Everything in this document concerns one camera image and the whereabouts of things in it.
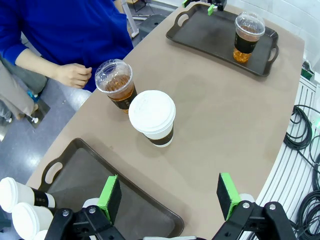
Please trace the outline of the person's right hand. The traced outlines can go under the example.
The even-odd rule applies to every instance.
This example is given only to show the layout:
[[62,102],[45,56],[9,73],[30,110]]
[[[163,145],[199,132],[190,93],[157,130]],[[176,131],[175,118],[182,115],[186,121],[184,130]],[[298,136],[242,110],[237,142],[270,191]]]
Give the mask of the person's right hand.
[[78,63],[58,65],[53,71],[52,79],[61,84],[83,89],[92,76],[92,68],[86,68],[84,65]]

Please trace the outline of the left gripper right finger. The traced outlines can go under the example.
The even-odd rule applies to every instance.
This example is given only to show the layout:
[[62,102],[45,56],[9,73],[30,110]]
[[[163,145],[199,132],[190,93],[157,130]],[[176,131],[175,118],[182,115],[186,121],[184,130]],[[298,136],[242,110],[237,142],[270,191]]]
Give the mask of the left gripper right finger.
[[259,240],[296,239],[279,202],[259,206],[242,200],[229,173],[219,174],[216,194],[225,222],[214,235],[214,240],[239,240],[244,232],[254,233]]

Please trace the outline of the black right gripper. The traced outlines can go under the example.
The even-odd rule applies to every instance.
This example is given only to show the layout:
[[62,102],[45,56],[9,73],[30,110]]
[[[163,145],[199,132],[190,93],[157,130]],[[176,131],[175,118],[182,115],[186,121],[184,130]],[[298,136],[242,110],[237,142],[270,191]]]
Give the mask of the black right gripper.
[[[184,0],[182,2],[182,7],[185,8],[188,5],[188,0]],[[215,6],[217,7],[218,11],[223,11],[227,5],[227,0],[212,0],[212,4],[207,10],[207,14],[211,16],[213,12],[215,12]]]

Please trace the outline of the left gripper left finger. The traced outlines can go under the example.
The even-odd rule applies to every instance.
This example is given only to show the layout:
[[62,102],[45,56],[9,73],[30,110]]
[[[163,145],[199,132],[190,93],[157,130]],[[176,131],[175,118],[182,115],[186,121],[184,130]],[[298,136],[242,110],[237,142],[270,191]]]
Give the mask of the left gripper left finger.
[[74,212],[70,208],[55,211],[46,233],[47,240],[123,240],[114,226],[122,199],[117,175],[109,176],[97,204]]

